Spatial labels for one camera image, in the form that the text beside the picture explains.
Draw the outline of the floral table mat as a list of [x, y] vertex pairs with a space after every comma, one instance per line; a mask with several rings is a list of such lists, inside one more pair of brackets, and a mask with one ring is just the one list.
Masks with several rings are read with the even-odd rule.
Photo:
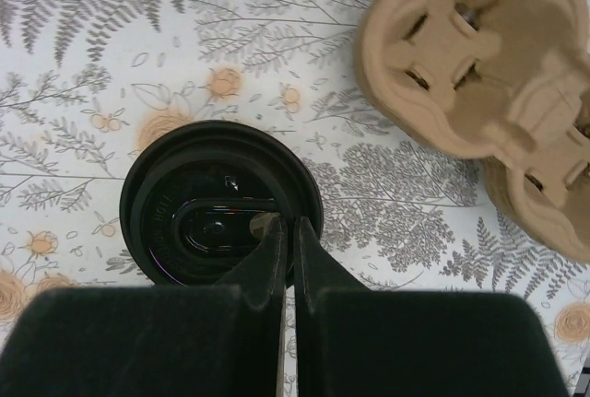
[[1, 334], [58, 286], [144, 286], [118, 203], [137, 156], [222, 119], [283, 142], [324, 200], [324, 246], [366, 286], [496, 290], [543, 321], [570, 391], [589, 268], [499, 213], [476, 161], [418, 144], [360, 94], [371, 0], [1, 0]]

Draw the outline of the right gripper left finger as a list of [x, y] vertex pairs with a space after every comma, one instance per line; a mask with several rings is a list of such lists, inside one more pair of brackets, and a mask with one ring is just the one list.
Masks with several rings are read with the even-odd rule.
[[1, 355], [5, 396], [276, 396], [288, 228], [211, 286], [60, 287]]

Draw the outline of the black coffee lid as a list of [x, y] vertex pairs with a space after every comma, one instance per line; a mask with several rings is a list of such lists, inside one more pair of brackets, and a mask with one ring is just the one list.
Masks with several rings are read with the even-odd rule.
[[124, 242], [157, 285], [211, 285], [261, 243], [259, 216], [324, 228], [318, 185], [282, 142], [252, 126], [203, 121], [149, 145], [127, 172], [119, 202]]

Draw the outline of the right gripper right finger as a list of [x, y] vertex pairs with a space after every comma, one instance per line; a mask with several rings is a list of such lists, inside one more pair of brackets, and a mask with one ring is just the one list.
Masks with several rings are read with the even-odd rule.
[[374, 291], [293, 232], [302, 396], [564, 396], [536, 313], [505, 293]]

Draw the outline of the brown cardboard cup carrier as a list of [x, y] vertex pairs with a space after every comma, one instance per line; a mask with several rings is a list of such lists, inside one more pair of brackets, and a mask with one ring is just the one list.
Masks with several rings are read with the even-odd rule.
[[587, 262], [588, 35], [586, 0], [373, 0], [355, 73], [412, 138], [480, 160], [529, 236]]

